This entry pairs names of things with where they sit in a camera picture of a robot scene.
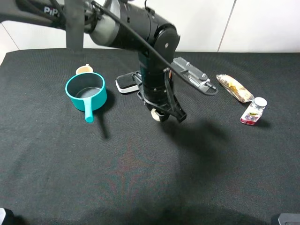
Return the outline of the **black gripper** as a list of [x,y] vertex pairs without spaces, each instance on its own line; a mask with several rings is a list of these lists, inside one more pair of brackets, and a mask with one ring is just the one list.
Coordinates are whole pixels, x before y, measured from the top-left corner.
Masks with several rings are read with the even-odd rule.
[[172,115],[181,123],[187,118],[187,114],[180,106],[173,92],[173,81],[170,76],[171,69],[163,70],[163,81],[156,88],[147,87],[142,81],[140,72],[134,72],[132,80],[138,87],[138,97],[144,102],[152,114],[158,116],[159,122],[165,122]]

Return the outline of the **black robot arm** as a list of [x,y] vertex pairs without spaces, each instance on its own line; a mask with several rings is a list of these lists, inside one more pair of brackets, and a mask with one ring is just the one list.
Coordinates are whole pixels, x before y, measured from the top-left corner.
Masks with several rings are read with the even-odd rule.
[[3,0],[0,20],[29,23],[66,32],[66,45],[83,48],[83,36],[101,46],[136,51],[140,69],[131,74],[138,96],[160,121],[173,116],[183,121],[186,113],[174,92],[172,66],[180,36],[174,25],[149,7],[137,7],[129,0]]

